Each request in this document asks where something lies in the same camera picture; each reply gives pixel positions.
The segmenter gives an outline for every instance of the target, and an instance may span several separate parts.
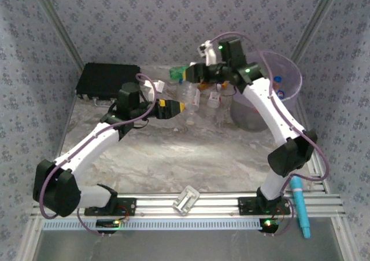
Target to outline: metal sheet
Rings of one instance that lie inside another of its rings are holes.
[[[253,230],[128,231],[97,237],[85,231],[43,231],[34,261],[341,261],[330,219],[311,219],[312,238],[294,222],[280,237]]]

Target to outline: bottle cap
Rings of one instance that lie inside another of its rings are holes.
[[[273,80],[277,83],[281,83],[282,82],[282,77],[281,76],[275,76],[275,77],[273,77]]]
[[[279,99],[284,99],[284,91],[283,90],[278,90],[277,91],[277,96],[279,97]]]

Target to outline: translucent container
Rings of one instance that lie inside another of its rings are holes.
[[[185,104],[186,124],[195,124],[195,113],[199,110],[201,92],[198,84],[183,81],[176,90],[176,99]]]
[[[284,91],[282,103],[289,111],[292,111],[297,102],[298,93],[302,87],[301,72],[296,64],[285,56],[270,50],[264,50],[262,52],[272,70],[273,76],[282,77],[280,86],[280,89]],[[257,52],[247,54],[247,61],[249,63],[259,63],[259,65],[267,71]],[[259,132],[268,128],[266,122],[264,122],[264,119],[253,104],[240,92],[237,92],[232,98],[230,115],[234,123],[246,131]]]

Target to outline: black mounting bracket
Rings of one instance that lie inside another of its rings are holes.
[[[90,207],[85,209],[85,216],[135,216],[136,198],[118,197],[111,209]]]
[[[271,204],[270,207],[262,209],[258,197],[239,197],[238,207],[240,216],[248,215],[289,215],[289,203],[283,198],[277,203]]]
[[[290,206],[288,200],[279,196],[274,200],[267,200],[257,189],[256,197],[239,197],[238,207],[240,215],[289,215]]]
[[[304,131],[304,134],[316,143],[315,131]],[[271,169],[278,175],[286,177],[293,170],[303,167],[313,153],[313,146],[303,137],[289,138],[285,144],[275,149],[267,157]]]
[[[35,201],[39,202],[44,181],[55,167],[55,163],[48,160],[43,160],[37,165],[33,192]],[[70,171],[59,168],[46,187],[44,205],[57,215],[65,217],[77,208],[80,199],[81,192],[75,176]]]

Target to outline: blue marker cap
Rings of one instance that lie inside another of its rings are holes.
[[[277,83],[281,83],[282,82],[282,77],[281,76],[275,76],[275,77],[273,77],[273,80],[276,81]]]
[[[305,237],[305,239],[311,238],[310,227],[302,227],[302,231],[303,231],[303,237]]]

